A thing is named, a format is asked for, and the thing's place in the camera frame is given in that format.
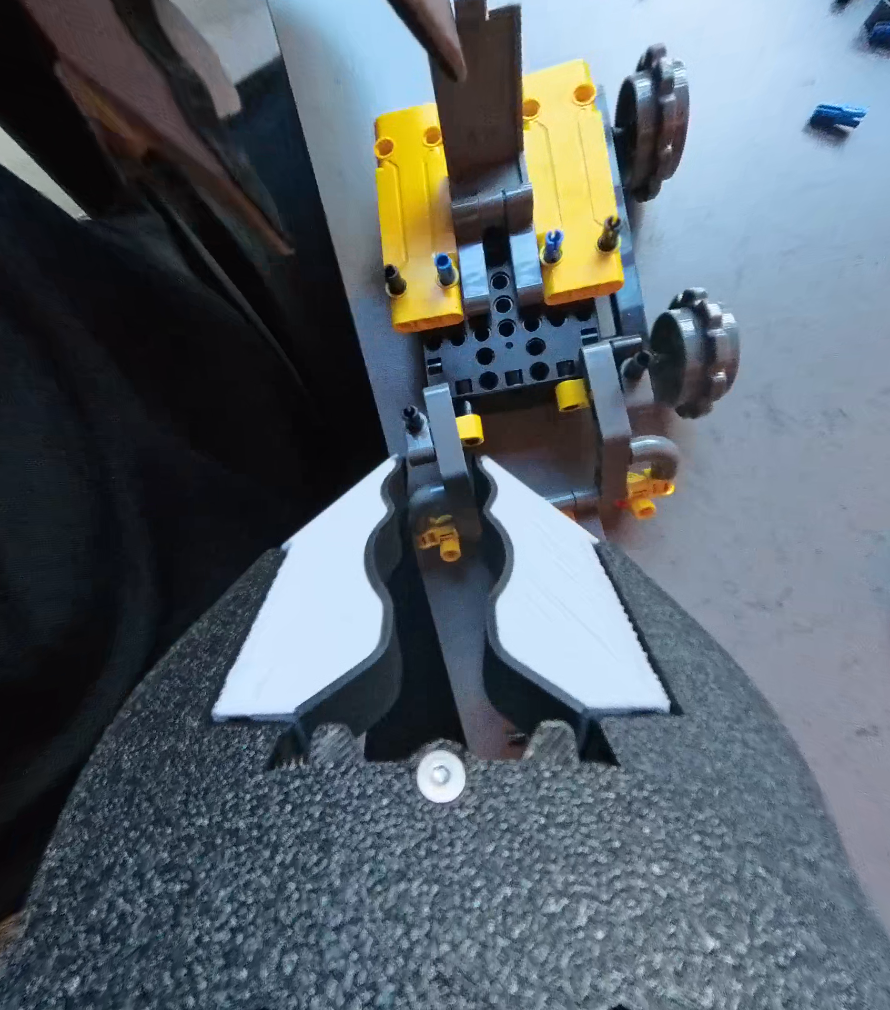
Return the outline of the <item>single blue pin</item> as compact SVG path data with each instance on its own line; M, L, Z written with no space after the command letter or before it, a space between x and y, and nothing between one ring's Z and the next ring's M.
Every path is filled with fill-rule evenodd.
M806 125L814 133L846 136L856 131L867 113L868 109L861 106L820 103L811 112Z

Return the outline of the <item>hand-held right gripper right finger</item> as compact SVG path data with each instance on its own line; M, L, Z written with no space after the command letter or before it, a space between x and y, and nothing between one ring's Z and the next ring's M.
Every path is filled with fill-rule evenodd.
M604 719L670 713L670 695L600 554L600 541L488 456L477 459L492 584L483 680L531 736L548 721L590 739Z

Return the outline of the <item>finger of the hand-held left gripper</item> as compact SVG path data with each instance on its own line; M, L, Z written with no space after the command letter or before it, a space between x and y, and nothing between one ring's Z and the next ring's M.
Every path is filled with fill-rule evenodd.
M447 79L465 81L465 59L450 1L401 1L401 21Z
M230 131L242 110L210 42L175 2L54 3L54 70L98 144L178 171L279 256L292 240Z

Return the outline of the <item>yellow black toy vehicle model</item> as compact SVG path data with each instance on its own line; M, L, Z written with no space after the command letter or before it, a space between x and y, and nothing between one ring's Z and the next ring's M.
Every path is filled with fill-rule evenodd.
M390 322L419 340L423 404L402 412L413 538L460 559L480 535L471 463L483 416L553 399L589 411L590 486L552 498L571 518L647 520L675 492L662 409L710 413L734 385L738 324L686 288L649 325L630 210L679 168L690 80L649 46L609 113L583 59L525 73L517 4L451 2L466 65L433 65L435 99L375 122Z

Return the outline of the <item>person's dark clothed legs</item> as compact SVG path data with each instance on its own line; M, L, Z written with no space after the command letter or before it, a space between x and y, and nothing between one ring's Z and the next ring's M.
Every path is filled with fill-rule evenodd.
M257 327L0 165L0 922L123 701L248 567L385 451L335 448Z

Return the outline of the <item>grey desk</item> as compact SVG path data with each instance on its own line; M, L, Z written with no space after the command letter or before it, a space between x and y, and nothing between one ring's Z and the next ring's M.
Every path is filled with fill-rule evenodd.
M869 2L523 2L527 68L611 97L650 44L691 80L679 171L642 207L651 314L701 287L741 367L675 423L673 499L620 540L741 664L827 795L890 933L890 53ZM868 109L855 132L806 125Z

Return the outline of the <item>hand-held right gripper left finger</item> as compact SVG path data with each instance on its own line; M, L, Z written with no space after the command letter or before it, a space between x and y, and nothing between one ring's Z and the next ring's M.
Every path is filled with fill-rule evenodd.
M390 583L403 556L404 465L390 456L282 545L211 708L214 723L322 725L363 736L401 694Z

